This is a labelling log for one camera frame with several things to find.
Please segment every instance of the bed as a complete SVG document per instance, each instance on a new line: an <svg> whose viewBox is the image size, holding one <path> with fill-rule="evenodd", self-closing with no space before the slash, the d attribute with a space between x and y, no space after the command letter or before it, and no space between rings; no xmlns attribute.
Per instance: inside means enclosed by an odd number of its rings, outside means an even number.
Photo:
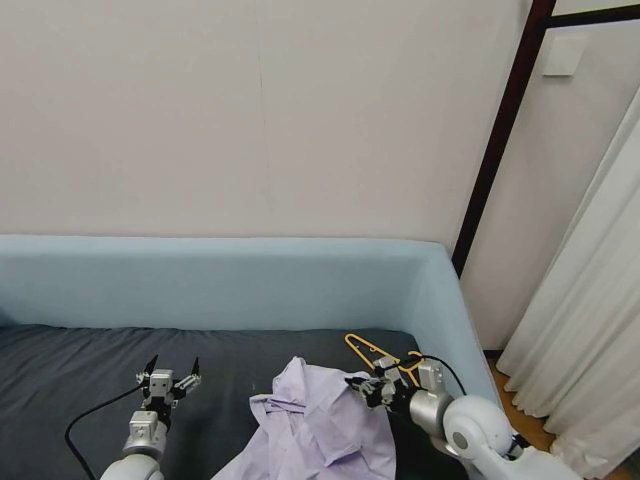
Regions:
<svg viewBox="0 0 640 480"><path fill-rule="evenodd" d="M366 369L347 331L397 356L439 355L469 392L499 402L438 244L0 237L0 478L85 478L64 444L68 422L131 388L154 353L178 375L200 357L203 384L174 412L162 468L168 479L210 478L256 429L248 398L270 392L294 355ZM128 397L75 428L98 475L139 403ZM397 478L467 478L414 426L391 425Z"/></svg>

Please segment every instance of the wrinkled cloth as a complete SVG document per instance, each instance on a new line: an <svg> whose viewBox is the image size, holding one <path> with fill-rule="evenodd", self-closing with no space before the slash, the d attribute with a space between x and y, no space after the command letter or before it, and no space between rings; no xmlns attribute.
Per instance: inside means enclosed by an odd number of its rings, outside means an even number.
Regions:
<svg viewBox="0 0 640 480"><path fill-rule="evenodd" d="M294 357L274 378L273 394L251 397L259 428L212 480L395 478L386 411L367 408L347 386L347 376L354 375Z"/></svg>

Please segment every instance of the light blue headboard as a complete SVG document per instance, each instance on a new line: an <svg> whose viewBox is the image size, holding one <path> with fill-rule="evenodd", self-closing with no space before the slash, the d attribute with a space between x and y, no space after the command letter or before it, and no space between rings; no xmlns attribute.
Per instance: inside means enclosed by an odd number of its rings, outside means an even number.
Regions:
<svg viewBox="0 0 640 480"><path fill-rule="evenodd" d="M436 243L0 236L0 324L411 333L496 400Z"/></svg>

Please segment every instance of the dark wooden door frame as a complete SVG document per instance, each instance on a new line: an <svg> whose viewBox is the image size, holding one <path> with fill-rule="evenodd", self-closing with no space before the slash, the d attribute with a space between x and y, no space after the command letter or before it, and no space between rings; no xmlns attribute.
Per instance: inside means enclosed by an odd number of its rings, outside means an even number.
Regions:
<svg viewBox="0 0 640 480"><path fill-rule="evenodd" d="M500 101L500 107L482 158L480 170L467 205L451 261L462 276L473 239L487 204L493 181L513 130L522 99L540 53L544 35L549 28L594 25L640 19L640 4L607 8L590 12L553 15L556 0L533 0L531 10L520 38L520 44L511 66L509 79Z"/></svg>

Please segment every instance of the light switch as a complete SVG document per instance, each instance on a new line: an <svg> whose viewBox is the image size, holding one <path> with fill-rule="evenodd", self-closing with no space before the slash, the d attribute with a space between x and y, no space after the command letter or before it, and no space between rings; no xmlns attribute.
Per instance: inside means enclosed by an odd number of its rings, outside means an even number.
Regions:
<svg viewBox="0 0 640 480"><path fill-rule="evenodd" d="M555 35L551 41L542 74L546 77L572 76L578 68L586 46L586 35Z"/></svg>

